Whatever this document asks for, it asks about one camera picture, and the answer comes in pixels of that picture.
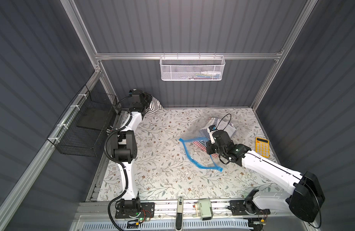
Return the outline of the black white striped tank top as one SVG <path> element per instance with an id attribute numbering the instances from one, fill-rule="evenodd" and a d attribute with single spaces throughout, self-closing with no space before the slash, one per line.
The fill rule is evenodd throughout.
<path id="1" fill-rule="evenodd" d="M 146 114 L 152 115 L 160 110 L 163 110 L 163 106 L 161 105 L 159 100 L 152 96 L 151 102 L 146 109 Z"/>

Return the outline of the clear vacuum bag blue zipper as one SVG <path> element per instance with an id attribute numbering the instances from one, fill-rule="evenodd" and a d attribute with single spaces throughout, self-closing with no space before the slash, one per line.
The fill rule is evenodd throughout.
<path id="1" fill-rule="evenodd" d="M 193 124 L 192 135 L 183 135 L 179 141 L 186 157 L 197 168 L 222 172 L 224 166 L 241 165 L 245 154 L 251 150 L 244 144 L 234 143 L 237 129 L 231 122 L 232 114 L 222 118 L 210 117 L 205 124 Z"/>

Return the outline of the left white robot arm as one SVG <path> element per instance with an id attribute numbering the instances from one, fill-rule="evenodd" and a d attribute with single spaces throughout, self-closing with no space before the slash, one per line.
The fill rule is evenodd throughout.
<path id="1" fill-rule="evenodd" d="M 127 114 L 127 119 L 120 128 L 110 132 L 105 141 L 104 153 L 118 165 L 121 172 L 122 193 L 116 198 L 119 211 L 136 215 L 141 210 L 141 202 L 134 173 L 138 155 L 135 131 L 147 113 L 152 96 L 142 90 L 130 90 L 121 101 L 127 99 L 131 99 L 130 107 L 119 108 Z"/>

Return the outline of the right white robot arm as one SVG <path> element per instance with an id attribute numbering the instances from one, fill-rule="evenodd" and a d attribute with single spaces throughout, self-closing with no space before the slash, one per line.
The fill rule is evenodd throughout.
<path id="1" fill-rule="evenodd" d="M 322 218 L 325 195 L 315 174 L 300 173 L 270 161 L 243 144 L 235 144 L 226 131 L 217 130 L 215 126 L 207 131 L 210 137 L 206 142 L 207 154 L 217 154 L 225 165 L 232 163 L 253 170 L 284 190 L 283 193 L 260 193 L 253 189 L 240 205 L 249 215 L 275 209 L 290 211 L 309 224 Z"/>

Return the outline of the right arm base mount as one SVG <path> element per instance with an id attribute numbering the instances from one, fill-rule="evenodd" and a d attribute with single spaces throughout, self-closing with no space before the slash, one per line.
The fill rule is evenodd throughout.
<path id="1" fill-rule="evenodd" d="M 227 209 L 232 212 L 233 216 L 244 215 L 265 215 L 271 214 L 269 209 L 259 209 L 253 202 L 242 200 L 230 200 Z"/>

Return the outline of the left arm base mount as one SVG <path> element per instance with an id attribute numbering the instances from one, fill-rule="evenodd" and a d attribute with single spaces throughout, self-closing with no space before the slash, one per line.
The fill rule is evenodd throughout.
<path id="1" fill-rule="evenodd" d="M 121 199 L 116 203 L 115 208 L 115 218 L 153 218 L 155 203 L 141 202 L 139 199 Z"/>

